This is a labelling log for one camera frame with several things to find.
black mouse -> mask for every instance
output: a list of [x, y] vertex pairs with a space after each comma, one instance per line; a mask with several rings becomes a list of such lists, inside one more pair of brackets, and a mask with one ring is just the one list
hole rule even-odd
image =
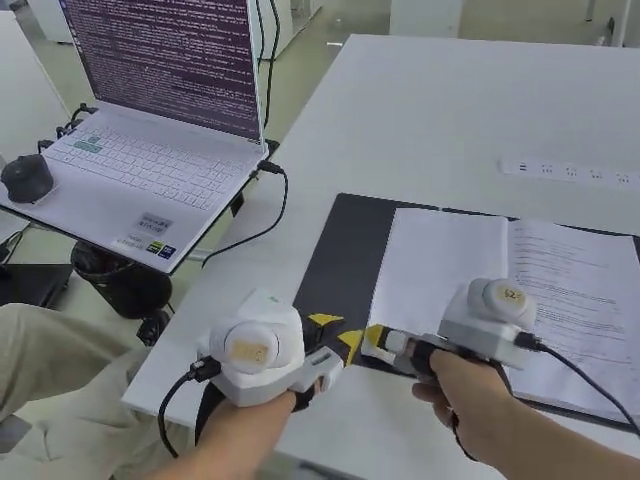
[[53, 188], [53, 177], [42, 155], [18, 157], [2, 169], [0, 180], [15, 203], [37, 202]]

laptop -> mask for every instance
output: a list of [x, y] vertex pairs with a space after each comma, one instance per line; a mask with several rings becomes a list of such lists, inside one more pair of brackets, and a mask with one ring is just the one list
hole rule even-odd
[[247, 0], [60, 5], [99, 111], [43, 152], [47, 196], [0, 206], [170, 274], [268, 155]]

black folder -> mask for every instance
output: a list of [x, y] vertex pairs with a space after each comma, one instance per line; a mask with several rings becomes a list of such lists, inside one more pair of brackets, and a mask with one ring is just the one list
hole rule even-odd
[[[397, 208], [424, 208], [468, 215], [488, 215], [347, 193], [337, 195], [294, 300], [294, 306], [302, 318], [324, 313], [344, 318], [341, 331], [366, 327], [373, 292]], [[578, 229], [605, 235], [625, 235]], [[640, 239], [635, 236], [633, 239], [636, 256], [639, 256]], [[328, 346], [331, 346], [333, 338], [335, 335], [332, 335], [332, 339], [325, 340]], [[353, 363], [402, 375], [381, 360], [361, 355], [360, 351], [355, 354]], [[543, 403], [528, 400], [525, 402], [541, 410], [631, 431], [631, 427], [624, 422]]]

floor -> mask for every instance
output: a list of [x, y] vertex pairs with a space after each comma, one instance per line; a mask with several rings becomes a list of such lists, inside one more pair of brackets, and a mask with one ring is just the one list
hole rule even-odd
[[[587, 1], [469, 0], [463, 9], [459, 36], [468, 39], [594, 44], [602, 35], [609, 17], [619, 15], [624, 0], [599, 0], [591, 23], [584, 22]], [[388, 34], [390, 9], [391, 0], [327, 0], [325, 7], [275, 63], [272, 115], [266, 130], [268, 138], [281, 141], [285, 137], [338, 55], [340, 45], [351, 33]], [[19, 10], [17, 16], [67, 107], [74, 110], [81, 102], [90, 103], [92, 95], [74, 48], [47, 41], [28, 7]], [[260, 72], [263, 108], [266, 73], [267, 64], [263, 62]], [[227, 215], [221, 225], [204, 239], [201, 246], [215, 246], [230, 220]], [[63, 250], [71, 248], [72, 243], [68, 239], [58, 237], [52, 237], [51, 241], [67, 242], [64, 243]], [[199, 266], [194, 262], [186, 262], [178, 271], [174, 277], [174, 305], [179, 304], [198, 269]], [[72, 310], [92, 311], [92, 305], [99, 304], [101, 299], [86, 284], [80, 284], [78, 288], [82, 294], [74, 294], [72, 302], [77, 305]], [[98, 315], [100, 321], [119, 321], [114, 312], [109, 311], [105, 305], [103, 307], [103, 314]], [[123, 338], [135, 342], [132, 337], [135, 325], [130, 322], [122, 325]], [[62, 401], [64, 400], [53, 399], [32, 402], [20, 414], [29, 421], [35, 421], [48, 416]], [[281, 478], [278, 474], [272, 477]]]

pants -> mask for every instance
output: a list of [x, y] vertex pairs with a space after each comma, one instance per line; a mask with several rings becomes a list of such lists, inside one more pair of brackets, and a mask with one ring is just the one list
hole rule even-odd
[[[140, 478], [171, 459], [155, 417], [120, 401], [148, 353], [125, 351], [99, 329], [57, 312], [0, 307], [0, 421], [27, 401], [81, 388], [0, 456], [0, 478]], [[168, 435], [178, 452], [194, 443], [186, 427], [169, 424]]]

